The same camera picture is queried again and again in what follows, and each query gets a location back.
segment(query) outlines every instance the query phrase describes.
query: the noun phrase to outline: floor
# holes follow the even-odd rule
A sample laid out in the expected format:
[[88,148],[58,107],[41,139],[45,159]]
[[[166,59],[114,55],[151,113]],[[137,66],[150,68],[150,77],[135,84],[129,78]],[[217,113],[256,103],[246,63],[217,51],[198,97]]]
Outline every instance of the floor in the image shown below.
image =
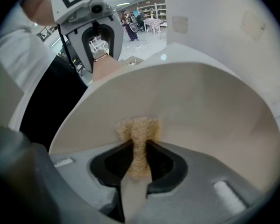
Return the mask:
[[[146,60],[154,53],[162,50],[167,44],[166,28],[161,28],[161,32],[141,32],[137,33],[139,41],[130,42],[128,34],[124,32],[122,50],[120,59],[128,59],[131,56],[136,56],[140,59]],[[52,47],[52,50],[58,54],[62,48],[61,40],[57,41]],[[82,72],[82,80],[90,85],[92,82],[92,74],[86,70]]]

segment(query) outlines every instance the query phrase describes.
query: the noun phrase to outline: small label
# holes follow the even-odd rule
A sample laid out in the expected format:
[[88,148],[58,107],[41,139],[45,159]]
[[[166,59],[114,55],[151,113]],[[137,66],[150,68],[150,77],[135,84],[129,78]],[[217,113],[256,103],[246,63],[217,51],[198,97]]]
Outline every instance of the small label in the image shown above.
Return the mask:
[[266,24],[252,12],[245,11],[240,27],[246,35],[259,41],[266,29]]
[[59,168],[59,167],[74,163],[74,160],[72,158],[66,158],[66,159],[55,161],[53,163],[54,163],[55,168]]
[[173,30],[178,33],[186,34],[188,32],[188,18],[181,16],[172,17]]

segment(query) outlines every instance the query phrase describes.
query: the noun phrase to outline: person's arm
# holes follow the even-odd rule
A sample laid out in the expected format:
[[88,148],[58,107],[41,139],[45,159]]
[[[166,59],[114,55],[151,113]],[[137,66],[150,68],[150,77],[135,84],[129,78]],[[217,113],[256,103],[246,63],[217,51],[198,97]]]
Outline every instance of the person's arm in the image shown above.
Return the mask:
[[93,63],[92,81],[96,82],[120,68],[122,68],[122,65],[120,65],[111,56],[106,55],[104,58]]
[[23,0],[21,7],[26,16],[42,26],[55,25],[51,0]]

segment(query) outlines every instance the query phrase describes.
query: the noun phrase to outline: shelf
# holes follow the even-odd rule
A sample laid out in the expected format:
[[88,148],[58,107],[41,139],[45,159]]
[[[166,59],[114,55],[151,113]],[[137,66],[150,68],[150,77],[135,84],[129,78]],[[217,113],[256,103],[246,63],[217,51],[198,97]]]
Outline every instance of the shelf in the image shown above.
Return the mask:
[[138,7],[138,9],[142,9],[142,8],[146,8],[146,7],[154,7],[155,4],[152,4],[152,5],[148,5],[148,6],[144,6],[144,7]]

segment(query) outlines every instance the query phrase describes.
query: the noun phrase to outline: black opening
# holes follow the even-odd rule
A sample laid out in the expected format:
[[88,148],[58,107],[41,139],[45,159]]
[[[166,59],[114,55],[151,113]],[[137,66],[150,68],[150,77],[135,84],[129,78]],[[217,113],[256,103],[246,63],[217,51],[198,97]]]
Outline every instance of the black opening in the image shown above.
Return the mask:
[[151,140],[146,142],[147,162],[153,182],[147,187],[147,195],[170,192],[177,187],[188,172],[186,161]]
[[120,183],[133,161],[133,142],[131,140],[96,156],[90,163],[90,170],[102,185],[116,188],[112,204],[100,211],[119,222],[125,222],[122,208]]
[[102,8],[101,5],[94,5],[94,6],[91,8],[91,11],[92,11],[93,13],[100,13],[102,10],[103,10],[103,8]]
[[93,73],[93,62],[94,62],[94,58],[89,46],[89,41],[91,39],[93,39],[96,36],[95,31],[93,29],[93,27],[90,27],[88,29],[86,29],[83,34],[82,34],[82,44],[84,46],[87,58],[90,62],[90,66],[91,66],[91,73]]
[[114,39],[115,34],[111,27],[106,24],[100,24],[101,38],[109,45],[109,55],[114,57]]

